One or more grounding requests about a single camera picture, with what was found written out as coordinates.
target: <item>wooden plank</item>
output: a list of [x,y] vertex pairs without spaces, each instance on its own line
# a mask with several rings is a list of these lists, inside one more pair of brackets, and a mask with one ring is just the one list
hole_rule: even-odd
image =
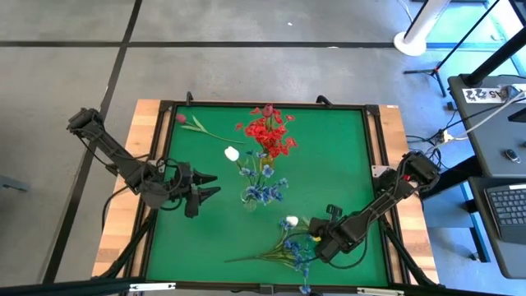
[[[153,138],[155,123],[159,112],[160,100],[140,99],[137,102],[136,111],[131,122],[130,132],[128,134],[126,149],[133,155],[143,155],[150,150],[151,140]],[[387,146],[387,155],[391,167],[396,167],[402,158],[402,155],[408,151],[405,140],[404,125],[397,106],[380,107],[381,122],[384,131],[385,144]],[[373,151],[377,163],[380,163],[380,154],[374,122],[370,120],[371,138],[373,142]],[[164,122],[161,136],[159,139],[158,151],[162,150],[166,131],[167,122]],[[122,187],[121,179],[116,182],[115,189]],[[111,262],[115,260],[126,246],[132,234],[132,226],[136,215],[138,197],[129,191],[123,192],[115,197],[108,210],[106,227],[101,238],[99,253],[95,261],[93,275],[99,275],[106,271]],[[426,223],[423,217],[422,206],[417,197],[410,197],[398,204],[400,226],[404,239],[404,245],[409,253],[413,256],[417,264],[424,270],[426,275],[435,282],[438,282],[435,262],[432,256],[431,244],[427,235]],[[134,258],[134,268],[132,275],[138,275],[139,265],[141,264],[142,250],[144,243],[137,248],[136,257]],[[399,258],[396,251],[390,245],[391,263],[394,269],[394,279],[401,282],[399,273]]]

